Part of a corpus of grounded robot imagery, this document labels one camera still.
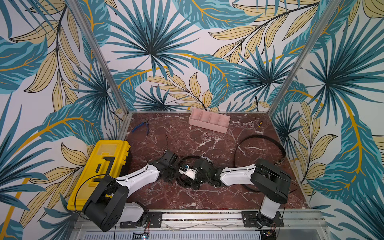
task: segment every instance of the blue-handled pliers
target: blue-handled pliers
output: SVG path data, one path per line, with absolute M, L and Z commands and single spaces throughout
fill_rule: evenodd
M 132 130 L 132 133 L 133 133 L 134 131 L 136 131 L 137 129 L 139 129 L 139 128 L 140 128 L 141 126 L 143 126 L 144 124 L 147 125 L 147 136 L 148 136 L 148 134 L 149 134 L 149 123 L 148 123 L 148 120 L 146 120 L 146 121 L 140 123 L 139 125 L 137 125 L 136 127 L 134 127 L 133 130 Z

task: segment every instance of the blue palm leaf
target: blue palm leaf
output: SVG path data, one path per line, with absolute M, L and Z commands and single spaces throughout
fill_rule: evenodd
M 60 194 L 61 204 L 65 212 L 61 212 L 55 209 L 44 208 L 48 216 L 53 218 L 64 218 L 64 220 L 58 223 L 49 223 L 43 220 L 39 220 L 40 225 L 44 229 L 51 229 L 46 235 L 42 236 L 39 240 L 51 239 L 51 240 L 68 240 L 73 230 L 74 224 L 77 220 L 77 214 L 67 209 L 67 201 Z
M 112 93 L 109 89 L 110 86 L 97 61 L 92 63 L 92 70 L 87 66 L 85 66 L 85 68 L 88 72 L 85 72 L 83 69 L 81 69 L 81 71 L 88 76 L 84 77 L 74 72 L 81 81 L 75 79 L 73 79 L 73 81 L 82 84 L 88 89 L 71 90 L 79 93 L 86 93 L 84 96 L 80 97 L 76 103 L 82 102 L 82 104 L 88 105 L 88 107 L 93 109 L 95 117 L 97 119 L 103 119 L 104 126 L 107 127 L 107 122 L 109 125 L 111 124 L 110 112 L 112 109 L 116 108 L 115 101 L 112 99 Z
M 235 108 L 237 106 L 237 103 L 238 102 L 235 102 L 235 104 L 233 106 L 232 105 L 232 102 L 229 102 L 228 106 L 227 106 L 227 109 L 226 109 L 226 112 L 244 112 L 246 111 L 248 108 L 250 108 L 252 106 L 253 103 L 250 103 L 249 105 L 247 105 L 246 107 L 244 107 L 245 103 L 242 103 L 239 107 Z
M 247 64 L 248 67 L 238 65 L 239 78 L 236 81 L 236 91 L 239 93 L 235 99 L 243 96 L 242 101 L 245 101 L 248 97 L 253 99 L 257 96 L 258 99 L 266 101 L 268 94 L 270 93 L 271 86 L 278 88 L 279 85 L 285 80 L 293 65 L 292 60 L 294 57 L 290 57 L 286 60 L 285 55 L 283 55 L 276 62 L 275 49 L 273 49 L 271 63 L 269 63 L 268 54 L 265 51 L 266 63 L 264 64 L 257 49 L 256 57 L 252 55 L 251 52 L 249 53 L 255 64 L 251 64 L 240 55 L 241 59 Z
M 42 5 L 42 3 L 39 1 L 39 0 L 18 0 L 18 1 L 13 1 L 13 0 L 8 0 L 9 4 L 17 11 L 17 13 L 24 19 L 24 21 L 32 28 L 34 29 L 34 27 L 32 26 L 32 24 L 30 23 L 30 21 L 28 21 L 28 19 L 26 18 L 26 16 L 24 16 L 24 12 L 27 11 L 30 16 L 43 28 L 43 26 L 41 25 L 40 23 L 40 20 L 38 20 L 38 18 L 35 16 L 35 14 L 32 12 L 32 10 L 34 10 L 36 13 L 38 13 L 38 15 L 43 18 L 43 20 L 45 22 L 48 23 L 48 25 L 54 29 L 54 27 L 51 25 L 51 23 L 49 22 L 48 18 L 46 17 L 46 15 L 49 15 L 51 16 L 51 14 L 45 9 L 45 7 Z M 49 0 L 45 0 L 45 2 L 47 2 L 49 4 L 49 6 L 51 6 L 54 10 L 56 10 L 57 12 L 59 12 L 55 6 L 49 1 Z M 5 1 L 4 0 L 0 0 L 0 11 L 2 12 L 3 14 L 3 17 L 4 17 L 4 20 L 5 20 L 5 23 L 7 25 L 7 28 L 8 28 L 8 37 L 10 38 L 12 36 L 12 22 L 11 22 L 11 17 L 10 17 L 10 14 L 8 12 L 8 9 L 7 9 L 7 5 L 5 4 Z
M 299 121 L 301 115 L 299 114 L 299 111 L 292 113 L 292 107 L 293 105 L 289 112 L 288 108 L 285 108 L 283 112 L 276 114 L 273 119 L 273 125 L 276 127 L 276 131 L 279 134 L 280 140 L 287 150 L 288 155 L 289 153 L 292 155 L 296 153 L 291 140 L 291 138 L 293 138 L 291 133 L 302 128 L 301 126 L 295 127 L 295 124 Z
M 143 0 L 142 12 L 139 10 L 135 1 L 132 1 L 134 12 L 131 12 L 121 0 L 119 0 L 119 2 L 123 6 L 128 18 L 118 11 L 115 12 L 122 19 L 126 28 L 118 23 L 107 21 L 110 25 L 121 31 L 121 33 L 110 32 L 109 34 L 125 42 L 108 42 L 108 44 L 129 48 L 129 50 L 113 51 L 115 53 L 125 54 L 125 56 L 118 59 L 145 57 L 144 61 L 146 61 L 147 58 L 150 58 L 153 75 L 156 74 L 157 69 L 160 69 L 163 76 L 167 77 L 164 67 L 169 69 L 171 76 L 173 76 L 172 68 L 182 72 L 175 64 L 187 66 L 182 61 L 189 60 L 182 54 L 193 54 L 191 51 L 180 49 L 193 41 L 182 42 L 182 40 L 195 32 L 180 35 L 191 27 L 193 23 L 186 23 L 187 20 L 184 19 L 172 28 L 171 24 L 174 23 L 179 13 L 177 12 L 168 18 L 170 0 L 166 2 L 164 8 L 162 1 L 159 1 L 156 16 L 155 4 L 157 1 L 151 2 L 149 11 L 146 1 Z
M 5 105 L 3 114 L 0 118 L 0 129 L 1 131 L 4 130 L 4 122 L 5 117 L 8 112 L 9 103 L 11 100 L 12 95 L 8 98 L 8 101 Z M 53 160 L 45 160 L 40 161 L 38 163 L 34 163 L 29 166 L 24 166 L 27 162 L 30 160 L 36 158 L 40 154 L 47 151 L 49 148 L 45 148 L 42 150 L 39 150 L 37 152 L 34 152 L 26 157 L 24 157 L 28 152 L 30 152 L 34 147 L 41 144 L 43 141 L 35 141 L 32 144 L 28 145 L 21 151 L 20 148 L 22 147 L 23 143 L 38 129 L 33 128 L 29 131 L 27 131 L 25 134 L 23 134 L 20 138 L 18 138 L 13 144 L 13 138 L 15 136 L 16 129 L 19 124 L 20 120 L 20 114 L 21 114 L 21 108 L 19 111 L 19 114 L 15 120 L 15 122 L 12 124 L 11 128 L 8 130 L 7 133 L 0 132 L 1 135 L 5 135 L 1 144 L 0 144 L 0 202 L 28 210 L 28 208 L 25 206 L 24 203 L 22 203 L 20 200 L 15 198 L 14 196 L 8 194 L 10 192 L 40 192 L 45 191 L 45 189 L 38 185 L 32 185 L 32 184 L 21 184 L 21 185 L 9 185 L 15 180 L 22 179 L 25 177 L 33 177 L 38 179 L 47 179 L 44 174 L 37 173 L 37 172 L 29 172 L 30 170 L 45 164 L 47 162 L 51 162 Z
M 245 26 L 259 16 L 249 16 L 241 9 L 231 6 L 228 0 L 173 0 L 184 18 L 204 29 L 229 29 Z
M 185 107 L 180 105 L 172 105 L 166 103 L 166 99 L 168 96 L 169 90 L 164 94 L 164 96 L 161 96 L 160 88 L 159 86 L 156 87 L 156 95 L 153 93 L 153 86 L 150 88 L 149 93 L 144 91 L 140 87 L 141 91 L 144 93 L 138 93 L 137 95 L 137 105 L 135 105 L 136 109 L 139 111 L 177 111 L 177 110 L 185 110 Z
M 375 60 L 377 56 L 384 53 L 384 38 L 382 37 L 384 29 L 381 27 L 382 22 L 383 19 L 374 26 L 369 27 L 370 21 L 367 21 L 365 26 L 357 32 L 357 26 L 359 24 L 358 17 L 352 30 L 348 30 L 348 24 L 346 25 L 341 40 L 336 41 L 336 37 L 332 35 L 330 56 L 326 44 L 323 44 L 322 48 L 324 57 L 321 57 L 318 53 L 314 53 L 320 62 L 320 68 L 311 62 L 314 70 L 307 70 L 307 72 L 321 81 L 323 85 L 309 102 L 311 103 L 318 99 L 312 114 L 317 111 L 323 102 L 324 107 L 317 116 L 321 116 L 324 110 L 326 110 L 326 123 L 328 123 L 329 113 L 333 110 L 335 121 L 337 122 L 338 109 L 340 109 L 343 119 L 346 118 L 343 101 L 345 101 L 353 113 L 358 116 L 357 109 L 350 97 L 378 103 L 378 101 L 356 92 L 355 89 L 384 93 L 383 90 L 360 85 L 364 83 L 384 83 L 384 79 L 378 76 L 384 73 L 383 70 L 367 71 L 367 69 L 384 62 L 384 59 Z

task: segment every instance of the wall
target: wall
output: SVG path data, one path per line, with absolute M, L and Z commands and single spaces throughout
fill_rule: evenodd
M 324 30 L 329 37 L 318 40 L 272 119 L 334 239 L 384 239 L 384 1 L 351 2 L 340 27 Z
M 0 11 L 0 239 L 67 239 L 66 200 L 122 111 L 65 1 Z
M 132 111 L 266 111 L 327 2 L 109 0 L 101 50 Z

